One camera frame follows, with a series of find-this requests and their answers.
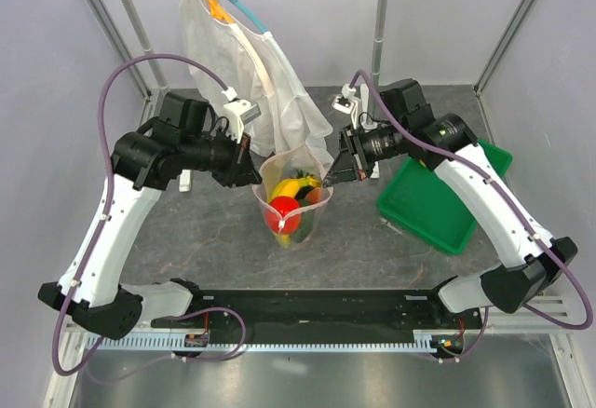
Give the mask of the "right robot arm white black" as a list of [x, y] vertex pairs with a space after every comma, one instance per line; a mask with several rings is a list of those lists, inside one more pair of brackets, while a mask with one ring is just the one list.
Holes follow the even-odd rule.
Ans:
[[436, 287], [428, 320], [448, 327], [460, 312], [494, 306], [514, 313], [558, 279], [577, 246], [555, 238], [505, 186], [478, 141], [458, 115], [436, 117], [420, 84], [402, 79], [376, 92], [388, 121], [366, 130], [353, 121], [340, 132], [339, 154], [322, 183], [326, 187], [371, 177], [373, 165], [406, 155], [451, 188], [491, 240], [499, 265]]

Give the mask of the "dark green toy avocado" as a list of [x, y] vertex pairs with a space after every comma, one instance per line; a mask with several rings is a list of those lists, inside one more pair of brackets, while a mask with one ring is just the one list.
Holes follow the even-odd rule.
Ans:
[[[300, 207], [301, 208], [305, 208], [305, 207], [311, 207], [313, 205], [316, 204], [309, 204], [306, 200], [305, 200], [305, 195], [312, 190], [315, 187], [312, 186], [307, 186], [304, 187], [300, 190], [300, 192], [296, 195], [296, 200], [299, 202]], [[304, 211], [301, 213], [301, 224], [306, 224], [308, 222], [310, 222], [313, 217], [315, 215], [315, 211], [314, 210], [308, 210], [308, 211]]]

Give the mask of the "red toy tomato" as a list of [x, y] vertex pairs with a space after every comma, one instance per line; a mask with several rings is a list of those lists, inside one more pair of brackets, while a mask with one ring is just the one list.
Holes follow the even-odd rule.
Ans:
[[269, 203], [270, 209], [264, 214], [265, 223], [276, 234], [290, 235], [294, 233], [301, 223], [301, 214], [292, 217], [289, 214], [300, 209], [299, 202], [293, 197], [275, 197]]

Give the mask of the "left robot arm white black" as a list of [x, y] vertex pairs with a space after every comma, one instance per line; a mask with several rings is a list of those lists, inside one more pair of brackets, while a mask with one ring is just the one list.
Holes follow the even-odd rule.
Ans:
[[144, 219], [185, 170], [206, 171], [224, 187], [260, 184], [244, 130], [259, 107], [234, 100], [214, 111], [204, 99], [170, 92], [158, 116], [123, 135], [110, 156], [96, 216], [70, 268], [45, 283], [38, 298], [78, 326], [119, 340], [138, 323], [175, 318], [184, 327], [204, 317], [199, 288], [184, 279], [125, 285], [120, 277]]

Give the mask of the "clear zip top bag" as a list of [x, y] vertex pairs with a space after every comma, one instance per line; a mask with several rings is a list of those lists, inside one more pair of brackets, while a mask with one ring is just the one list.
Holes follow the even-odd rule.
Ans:
[[333, 196], [323, 185], [326, 168], [315, 151], [302, 144], [273, 155], [259, 173], [262, 182], [252, 191], [276, 242], [292, 248], [309, 240]]

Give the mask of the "toy watermelon slice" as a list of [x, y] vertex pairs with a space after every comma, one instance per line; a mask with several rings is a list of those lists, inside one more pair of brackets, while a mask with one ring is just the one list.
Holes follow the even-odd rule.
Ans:
[[318, 204], [321, 201], [321, 192], [320, 187], [315, 187], [305, 195], [305, 200], [309, 204]]

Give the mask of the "yellow toy banana bunch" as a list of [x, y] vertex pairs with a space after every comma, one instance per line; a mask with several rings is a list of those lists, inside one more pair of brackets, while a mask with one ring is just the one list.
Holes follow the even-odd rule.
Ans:
[[[307, 186], [321, 188], [321, 181], [319, 178], [317, 178], [316, 176], [311, 175], [311, 174], [298, 176], [296, 178], [283, 179], [276, 185], [276, 187], [272, 191], [271, 196], [269, 197], [269, 200], [268, 200], [268, 204], [275, 197], [286, 196], [286, 197], [295, 198], [296, 195], [300, 192], [300, 190]], [[291, 237], [293, 235], [298, 235], [301, 227], [302, 227], [302, 224], [300, 224], [299, 228], [294, 233], [292, 233], [290, 235], [280, 235], [280, 234], [274, 233], [272, 230], [271, 231], [274, 233], [279, 244], [281, 246], [287, 247], [287, 246], [290, 246], [292, 243]]]

